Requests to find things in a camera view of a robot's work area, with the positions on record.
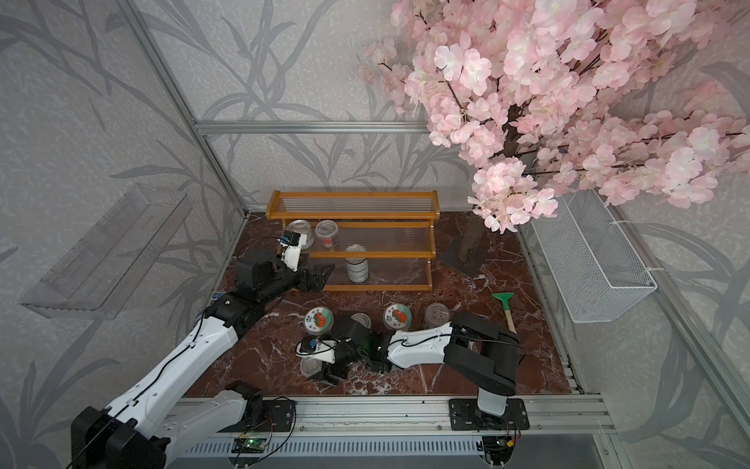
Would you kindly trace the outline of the small red label plastic cup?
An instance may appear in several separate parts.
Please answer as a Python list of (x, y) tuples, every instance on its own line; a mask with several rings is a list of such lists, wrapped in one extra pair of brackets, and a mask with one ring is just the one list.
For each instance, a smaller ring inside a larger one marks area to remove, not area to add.
[(352, 314), (351, 319), (354, 320), (355, 322), (358, 322), (365, 328), (369, 328), (369, 329), (372, 328), (371, 318), (369, 318), (369, 316), (365, 313), (358, 312), (358, 313)]

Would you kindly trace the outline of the tomato lid jar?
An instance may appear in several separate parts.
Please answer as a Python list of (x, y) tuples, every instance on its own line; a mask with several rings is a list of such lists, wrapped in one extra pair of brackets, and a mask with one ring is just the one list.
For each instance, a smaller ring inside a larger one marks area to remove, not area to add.
[(386, 308), (383, 322), (386, 328), (390, 330), (409, 330), (412, 323), (412, 314), (404, 304), (394, 303)]
[(308, 334), (322, 336), (332, 330), (334, 322), (332, 311), (327, 307), (318, 306), (308, 310), (304, 318), (304, 327)]

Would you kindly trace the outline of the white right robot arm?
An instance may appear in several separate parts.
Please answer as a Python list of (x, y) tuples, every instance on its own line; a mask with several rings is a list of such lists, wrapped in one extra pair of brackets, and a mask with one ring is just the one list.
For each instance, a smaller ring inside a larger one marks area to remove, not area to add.
[(470, 313), (458, 313), (438, 328), (376, 332), (345, 318), (322, 336), (306, 336), (296, 355), (320, 364), (312, 379), (337, 384), (349, 366), (363, 363), (369, 371), (389, 373), (416, 365), (446, 365), (478, 386), (483, 414), (507, 414), (517, 394), (523, 346), (513, 330)]

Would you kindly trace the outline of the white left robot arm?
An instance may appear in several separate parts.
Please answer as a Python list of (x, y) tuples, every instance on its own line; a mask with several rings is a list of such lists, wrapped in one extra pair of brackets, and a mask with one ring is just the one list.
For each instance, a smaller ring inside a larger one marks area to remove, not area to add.
[(70, 425), (71, 468), (164, 468), (212, 433), (242, 420), (252, 388), (220, 393), (180, 423), (170, 410), (214, 361), (264, 318), (271, 301), (293, 289), (320, 292), (332, 263), (312, 269), (265, 249), (236, 264), (236, 286), (199, 315), (183, 342), (152, 371), (98, 410), (88, 406)]

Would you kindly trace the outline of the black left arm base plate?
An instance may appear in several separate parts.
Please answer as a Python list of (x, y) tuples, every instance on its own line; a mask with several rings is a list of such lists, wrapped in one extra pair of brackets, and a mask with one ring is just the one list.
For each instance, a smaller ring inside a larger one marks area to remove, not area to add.
[(228, 390), (238, 392), (246, 400), (240, 421), (230, 432), (288, 432), (292, 429), (296, 402), (286, 397), (266, 400), (264, 393), (247, 383), (236, 381)]

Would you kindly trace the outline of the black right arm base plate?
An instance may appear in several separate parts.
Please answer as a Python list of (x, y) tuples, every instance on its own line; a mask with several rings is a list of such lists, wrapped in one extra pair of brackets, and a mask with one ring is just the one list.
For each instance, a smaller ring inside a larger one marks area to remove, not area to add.
[(500, 416), (482, 412), (477, 399), (451, 399), (448, 409), (453, 431), (525, 431), (530, 428), (525, 402), (521, 399), (511, 398)]

